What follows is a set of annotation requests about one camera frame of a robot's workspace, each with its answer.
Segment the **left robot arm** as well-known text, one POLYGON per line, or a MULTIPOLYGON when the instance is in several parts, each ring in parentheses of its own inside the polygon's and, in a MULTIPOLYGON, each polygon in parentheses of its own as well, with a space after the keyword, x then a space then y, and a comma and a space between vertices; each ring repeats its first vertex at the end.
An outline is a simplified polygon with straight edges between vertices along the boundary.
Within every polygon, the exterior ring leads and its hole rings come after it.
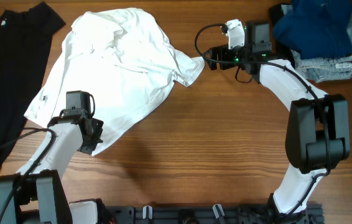
POLYGON ((61 178, 77 151, 91 153, 103 122, 84 115, 55 117, 30 160, 0 176, 0 223, 113 223, 100 199, 69 203, 61 178))

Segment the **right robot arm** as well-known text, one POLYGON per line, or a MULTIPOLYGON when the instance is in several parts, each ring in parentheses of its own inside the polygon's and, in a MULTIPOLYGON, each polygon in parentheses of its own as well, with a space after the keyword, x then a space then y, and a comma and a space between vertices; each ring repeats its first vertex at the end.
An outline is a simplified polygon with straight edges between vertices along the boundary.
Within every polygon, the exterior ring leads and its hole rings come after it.
POLYGON ((348 103, 342 95, 329 95, 310 84, 287 59, 253 48, 220 45, 202 53, 211 70, 237 67, 247 72, 289 111, 284 179, 267 205, 244 206, 242 212, 268 223, 309 221, 315 215, 307 202, 315 187, 350 154, 348 103))

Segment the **white t-shirt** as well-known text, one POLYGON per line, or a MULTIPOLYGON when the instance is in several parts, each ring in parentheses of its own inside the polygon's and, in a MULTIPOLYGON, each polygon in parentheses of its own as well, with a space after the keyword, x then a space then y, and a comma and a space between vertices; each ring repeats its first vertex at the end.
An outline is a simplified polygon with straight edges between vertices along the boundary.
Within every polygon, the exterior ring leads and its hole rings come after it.
POLYGON ((88 92, 95 99, 94 117, 104 123, 95 150, 101 153, 163 103, 175 83, 191 85, 204 66, 202 58, 175 49, 142 9, 86 12, 73 22, 24 115, 44 127, 65 108, 67 92, 88 92))

